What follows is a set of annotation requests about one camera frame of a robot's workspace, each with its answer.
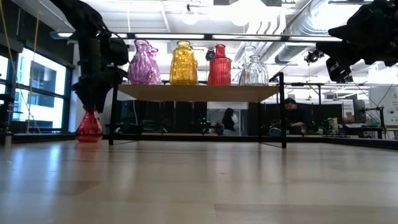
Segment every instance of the glass bottle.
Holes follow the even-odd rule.
[[[231,59],[225,57],[225,45],[216,46],[216,56],[210,60],[209,85],[231,85]]]
[[[155,47],[152,47],[149,51],[149,61],[150,61],[150,65],[152,67],[150,84],[152,84],[152,85],[161,85],[162,84],[162,79],[160,78],[159,66],[156,62],[156,55],[157,55],[158,51],[159,50]]]
[[[250,56],[250,64],[244,74],[245,85],[268,85],[267,66],[260,62],[260,55]]]
[[[196,85],[194,66],[195,58],[191,43],[186,40],[177,42],[178,47],[173,51],[173,60],[170,69],[170,83],[172,85]]]
[[[193,54],[193,75],[194,79],[196,80],[195,84],[198,84],[198,58]]]
[[[96,108],[83,107],[86,111],[77,131],[76,139],[80,142],[98,142],[102,139],[102,127],[96,114]]]
[[[151,48],[146,40],[135,40],[136,54],[127,71],[131,84],[149,84],[151,81],[151,65],[148,57],[148,48]]]
[[[245,74],[246,74],[246,68],[250,65],[250,56],[254,55],[254,52],[256,51],[256,48],[254,46],[246,46],[243,48],[244,52],[244,62],[243,62],[243,69],[241,72],[241,76],[239,77],[239,85],[245,85]]]

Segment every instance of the table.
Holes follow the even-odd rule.
[[[280,73],[279,83],[284,82],[284,74]],[[109,129],[109,145],[114,142],[116,121],[116,100],[118,90],[140,101],[204,101],[204,102],[254,102],[258,105],[258,116],[261,118],[261,102],[280,93],[280,117],[284,118],[284,86],[209,86],[209,85],[114,85],[111,122]],[[141,135],[141,116],[137,116],[138,135]],[[258,124],[259,142],[261,141],[261,122]],[[282,147],[286,148],[286,136],[282,135]]]

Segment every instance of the red glass vase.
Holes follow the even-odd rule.
[[[96,115],[96,109],[87,109],[79,128],[76,131],[76,139],[80,142],[98,142],[102,139],[102,127]]]
[[[225,45],[217,45],[216,56],[210,60],[208,85],[231,85],[231,62],[225,57]]]

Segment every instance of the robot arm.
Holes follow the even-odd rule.
[[[127,76],[118,68],[129,61],[127,45],[123,40],[111,39],[112,33],[101,15],[87,3],[79,0],[51,2],[76,30],[70,39],[79,44],[81,77],[72,85],[72,90],[86,108],[96,108],[102,113],[108,91]]]
[[[343,40],[317,43],[317,49],[330,56],[326,67],[332,81],[347,81],[349,67],[361,59],[368,65],[382,61],[392,66],[398,62],[397,12],[393,2],[374,0],[361,6],[347,25],[328,31]]]

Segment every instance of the wooden tabletop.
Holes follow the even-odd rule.
[[[119,85],[144,101],[261,102],[279,92],[277,86]]]

